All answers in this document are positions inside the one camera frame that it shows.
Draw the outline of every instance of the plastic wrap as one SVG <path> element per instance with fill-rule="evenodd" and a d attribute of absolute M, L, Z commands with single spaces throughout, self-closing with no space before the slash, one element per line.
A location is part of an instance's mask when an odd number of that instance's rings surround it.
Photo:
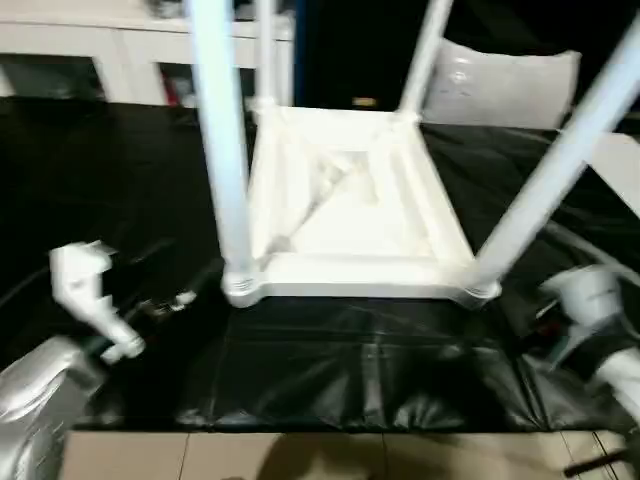
<path fill-rule="evenodd" d="M 579 54 L 487 54 L 443 40 L 423 118 L 450 125 L 558 127 L 573 98 Z"/>

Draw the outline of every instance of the black plastic sheet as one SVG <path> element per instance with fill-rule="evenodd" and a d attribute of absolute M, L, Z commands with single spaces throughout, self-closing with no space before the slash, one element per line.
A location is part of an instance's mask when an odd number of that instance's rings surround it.
<path fill-rule="evenodd" d="M 549 372 L 520 339 L 550 275 L 592 263 L 542 231 L 478 312 L 446 301 L 224 301 L 199 132 L 169 109 L 6 101 L 0 109 L 0 363 L 86 328 L 50 296 L 47 254 L 101 239 L 134 259 L 172 246 L 144 294 L 163 298 L 213 262 L 192 308 L 118 365 L 81 428 L 186 431 L 548 431 L 629 419 L 605 390 Z M 425 126 L 463 229 L 479 248 L 553 135 Z M 587 171 L 554 216 L 636 271 L 640 222 Z M 625 295 L 637 312 L 637 292 Z"/>

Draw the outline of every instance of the metal pole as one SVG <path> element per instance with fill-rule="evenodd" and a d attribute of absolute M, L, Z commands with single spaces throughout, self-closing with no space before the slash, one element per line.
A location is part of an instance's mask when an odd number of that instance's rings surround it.
<path fill-rule="evenodd" d="M 247 204 L 247 148 L 234 68 L 231 0 L 191 0 L 194 79 L 207 174 L 225 260 L 223 288 L 242 297 L 256 287 Z"/>
<path fill-rule="evenodd" d="M 260 68 L 258 74 L 258 105 L 276 103 L 276 43 L 273 33 L 275 8 L 273 0 L 255 0 L 259 26 Z"/>
<path fill-rule="evenodd" d="M 551 145 L 480 249 L 470 286 L 481 288 L 511 269 L 578 181 L 600 136 L 616 126 L 639 91 L 640 15 L 636 15 L 564 133 Z"/>
<path fill-rule="evenodd" d="M 417 115 L 421 109 L 427 83 L 438 56 L 440 40 L 447 25 L 453 0 L 431 0 L 420 30 L 420 38 L 411 60 L 399 111 Z"/>

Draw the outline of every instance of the floor tile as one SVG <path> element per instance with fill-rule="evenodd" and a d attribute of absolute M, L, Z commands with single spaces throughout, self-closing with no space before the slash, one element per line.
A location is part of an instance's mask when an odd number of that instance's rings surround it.
<path fill-rule="evenodd" d="M 593 460 L 605 454 L 592 432 L 563 432 L 562 436 L 569 448 L 572 463 Z M 612 467 L 607 466 L 580 474 L 578 478 L 579 480 L 615 480 L 615 475 Z"/>
<path fill-rule="evenodd" d="M 72 433 L 61 480 L 177 480 L 186 434 Z"/>
<path fill-rule="evenodd" d="M 181 480 L 384 479 L 380 435 L 195 434 Z"/>
<path fill-rule="evenodd" d="M 561 479 L 570 462 L 559 434 L 385 435 L 389 480 Z"/>
<path fill-rule="evenodd" d="M 597 439 L 600 440 L 602 447 L 607 453 L 612 453 L 618 449 L 624 448 L 625 441 L 622 435 L 612 432 L 596 432 Z M 617 462 L 611 465 L 616 474 L 617 480 L 633 479 L 633 470 L 626 463 Z"/>

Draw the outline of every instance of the white clamp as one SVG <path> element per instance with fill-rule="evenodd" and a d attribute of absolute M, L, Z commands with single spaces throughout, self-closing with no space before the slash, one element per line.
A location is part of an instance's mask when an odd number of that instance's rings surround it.
<path fill-rule="evenodd" d="M 564 312 L 584 328 L 591 329 L 624 313 L 618 280 L 601 265 L 561 272 L 547 280 L 542 288 L 556 293 Z"/>
<path fill-rule="evenodd" d="M 70 243 L 53 249 L 50 261 L 53 298 L 111 340 L 117 353 L 129 358 L 142 353 L 144 340 L 117 315 L 111 296 L 102 296 L 101 274 L 111 268 L 111 259 L 100 243 Z"/>

